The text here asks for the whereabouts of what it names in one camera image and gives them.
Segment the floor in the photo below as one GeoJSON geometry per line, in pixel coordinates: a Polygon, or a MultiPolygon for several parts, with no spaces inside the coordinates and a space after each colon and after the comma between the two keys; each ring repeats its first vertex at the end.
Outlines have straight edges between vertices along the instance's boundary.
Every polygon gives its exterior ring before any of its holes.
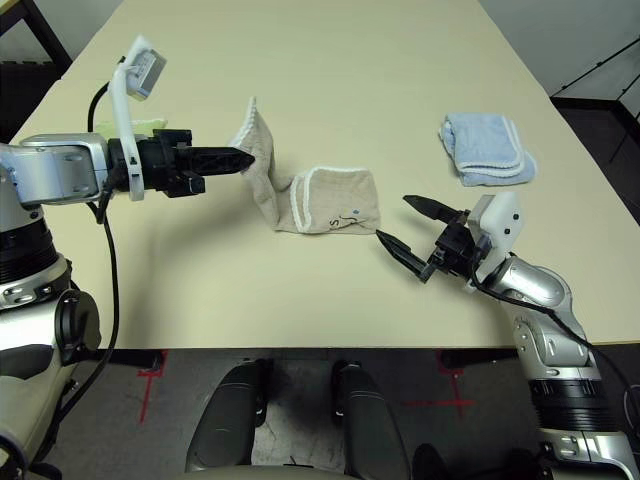
{"type": "MultiPolygon", "coordinates": [[[[55,76],[33,66],[0,67],[0,141],[6,142],[55,76]]],[[[628,139],[609,163],[623,136],[617,120],[603,111],[560,113],[640,223],[638,145],[628,139]]],[[[632,383],[640,383],[640,346],[606,350],[632,383]]],[[[408,455],[419,444],[432,443],[456,479],[499,466],[510,448],[537,449],[535,412],[517,360],[452,372],[442,367],[434,350],[175,350],[167,353],[164,369],[151,376],[109,365],[63,423],[47,461],[63,471],[65,480],[172,478],[184,469],[189,441],[217,383],[243,359],[259,357],[275,358],[276,370],[267,421],[256,431],[256,464],[293,459],[342,471],[342,432],[330,421],[328,390],[331,365],[340,358],[360,360],[376,379],[397,417],[408,455]]],[[[81,365],[76,378],[82,381],[92,368],[91,363],[81,365]]],[[[601,369],[623,427],[622,387],[606,366],[601,369]]],[[[632,446],[640,451],[639,442],[633,440],[632,446]]]]}
{"type": "Polygon", "coordinates": [[[640,224],[640,144],[625,136],[622,125],[610,111],[562,108],[559,112],[640,224]]]}

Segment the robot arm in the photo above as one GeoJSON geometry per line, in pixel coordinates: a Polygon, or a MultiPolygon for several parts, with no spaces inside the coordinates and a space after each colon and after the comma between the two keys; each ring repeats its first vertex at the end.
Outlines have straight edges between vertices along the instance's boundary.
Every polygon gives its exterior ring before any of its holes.
{"type": "Polygon", "coordinates": [[[440,270],[466,279],[469,292],[479,288],[502,299],[538,412],[542,447],[558,462],[550,470],[552,478],[640,480],[629,441],[615,427],[593,353],[585,347],[584,330],[573,315],[569,286],[551,270],[509,254],[524,224],[515,194],[485,195],[472,211],[418,196],[405,200],[447,224],[428,261],[389,234],[378,231],[378,238],[423,282],[440,270]]]}
{"type": "Polygon", "coordinates": [[[110,92],[121,138],[47,134],[0,144],[0,478],[46,454],[74,365],[101,341],[97,306],[73,288],[41,205],[106,207],[114,191],[141,200],[145,189],[197,195],[204,176],[254,161],[235,148],[193,147],[190,130],[133,136],[125,93],[146,98],[164,63],[139,37],[116,68],[110,92]]]}

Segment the blue towel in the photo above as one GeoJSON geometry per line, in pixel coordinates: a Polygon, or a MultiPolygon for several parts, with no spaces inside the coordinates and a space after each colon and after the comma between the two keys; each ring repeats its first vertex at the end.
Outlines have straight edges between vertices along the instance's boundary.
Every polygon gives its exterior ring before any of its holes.
{"type": "Polygon", "coordinates": [[[523,170],[512,177],[496,177],[482,173],[460,172],[460,181],[465,187],[476,187],[478,185],[516,185],[518,183],[530,182],[536,176],[536,173],[538,173],[538,166],[529,152],[524,152],[524,156],[523,170]]]}
{"type": "Polygon", "coordinates": [[[515,125],[502,115],[450,113],[439,133],[467,187],[525,183],[537,173],[515,125]]]}

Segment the table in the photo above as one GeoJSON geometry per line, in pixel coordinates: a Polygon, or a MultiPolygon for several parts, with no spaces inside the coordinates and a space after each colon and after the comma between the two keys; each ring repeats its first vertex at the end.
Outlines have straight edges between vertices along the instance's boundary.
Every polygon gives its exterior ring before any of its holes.
{"type": "MultiPolygon", "coordinates": [[[[464,188],[436,135],[445,113],[511,117],[539,162],[520,195],[527,225],[515,251],[561,273],[598,343],[638,341],[640,229],[595,162],[471,0],[125,0],[16,136],[83,131],[93,93],[137,33],[168,59],[134,118],[166,117],[220,146],[250,95],[274,138],[281,173],[366,166],[382,227],[425,257],[443,228],[404,194],[471,208],[500,188],[464,188]]],[[[104,100],[96,121],[111,118],[104,100]]],[[[103,345],[111,290],[102,229],[86,206],[46,208],[56,247],[94,295],[103,345]]],[[[119,348],[500,347],[498,304],[434,275],[425,287],[375,236],[274,233],[239,176],[207,193],[109,213],[122,297],[119,348]]]]}

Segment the white wall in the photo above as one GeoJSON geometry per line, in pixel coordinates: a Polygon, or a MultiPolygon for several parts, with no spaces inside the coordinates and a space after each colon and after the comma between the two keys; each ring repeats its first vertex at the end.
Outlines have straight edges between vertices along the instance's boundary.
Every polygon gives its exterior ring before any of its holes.
{"type": "MultiPolygon", "coordinates": [[[[121,1],[36,0],[36,3],[69,55],[75,58],[121,1]]],[[[549,94],[640,35],[640,0],[480,0],[480,3],[549,94]]],[[[20,22],[0,38],[0,60],[46,61],[48,56],[25,23],[20,22]]],[[[563,95],[616,98],[638,73],[640,44],[563,95]]],[[[640,81],[623,101],[633,114],[640,110],[640,81]]]]}
{"type": "MultiPolygon", "coordinates": [[[[35,0],[71,58],[75,59],[122,0],[35,0]]],[[[24,21],[0,37],[0,61],[48,61],[24,21]]]]}
{"type": "MultiPolygon", "coordinates": [[[[480,0],[513,49],[552,94],[640,36],[638,0],[480,0]]],[[[640,43],[562,96],[615,99],[640,74],[640,43]]],[[[622,97],[640,110],[640,80],[622,97]]]]}

